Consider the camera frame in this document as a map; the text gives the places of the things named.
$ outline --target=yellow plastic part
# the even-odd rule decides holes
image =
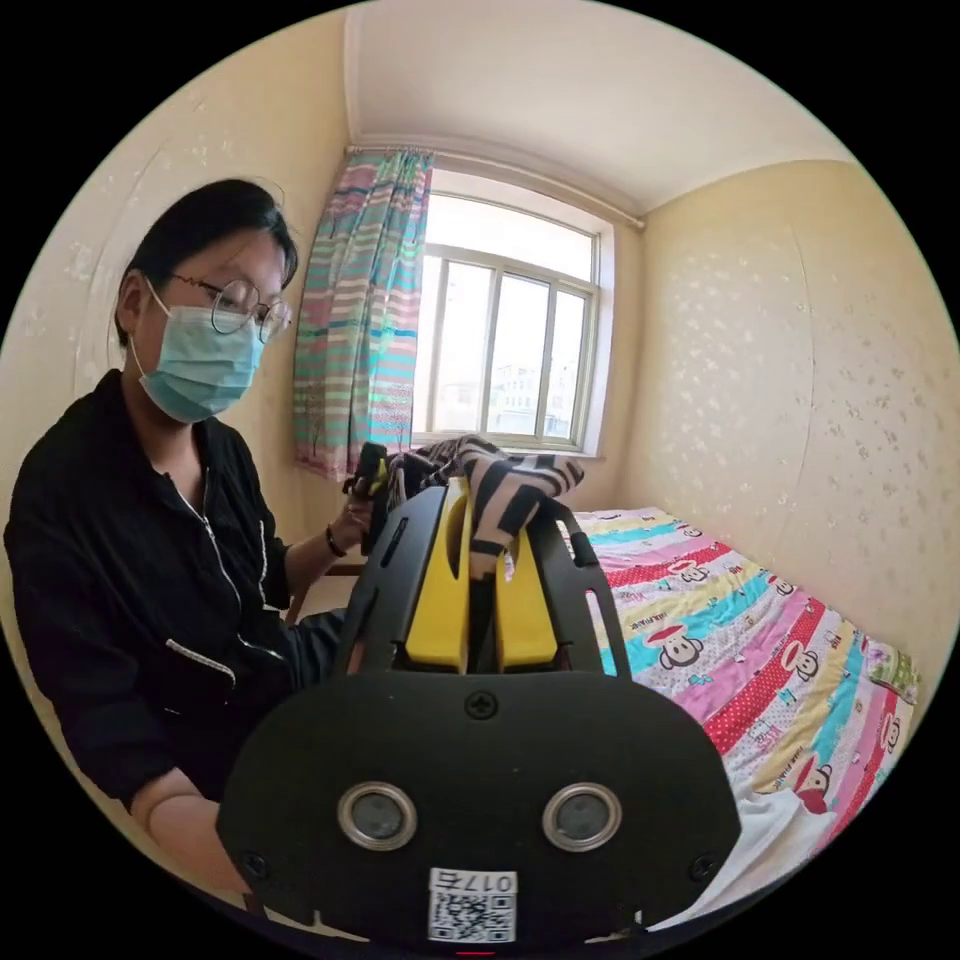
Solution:
[[[433,550],[407,635],[406,652],[415,663],[466,673],[472,529],[473,505],[466,485],[453,478],[440,509]]]
[[[543,595],[530,538],[524,530],[515,542],[513,576],[507,580],[506,554],[497,561],[497,659],[501,672],[551,663],[557,639]]]
[[[370,489],[368,491],[369,495],[372,497],[386,482],[387,479],[387,461],[382,457],[380,458],[380,466],[377,468],[377,475],[374,477],[373,482],[370,484]]]

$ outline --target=ear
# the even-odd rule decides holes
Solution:
[[[120,281],[117,294],[117,320],[128,335],[133,335],[150,301],[146,277],[139,270],[130,270]]]

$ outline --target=window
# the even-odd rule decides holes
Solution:
[[[598,305],[598,237],[488,200],[434,192],[413,433],[483,433],[579,449]]]

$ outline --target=window pane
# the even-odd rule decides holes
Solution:
[[[550,352],[547,415],[543,422],[545,437],[571,439],[586,307],[587,302],[583,297],[558,291]]]
[[[537,432],[549,297],[545,283],[504,276],[500,284],[487,408],[491,433],[532,437]]]
[[[492,203],[432,196],[427,243],[480,250],[590,281],[593,238]]]
[[[423,258],[423,288],[420,292],[420,321],[417,328],[417,366],[413,376],[413,432],[427,430],[427,404],[430,374],[433,372],[434,330],[437,323],[437,297],[440,293],[439,257]]]
[[[443,308],[433,429],[480,429],[492,270],[451,263]]]

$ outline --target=face mask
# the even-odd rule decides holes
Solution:
[[[144,392],[180,423],[198,423],[223,413],[250,389],[260,366],[263,342],[256,324],[250,321],[233,333],[218,333],[210,307],[167,309],[152,286],[150,293],[168,319],[153,373],[143,372],[130,341]]]

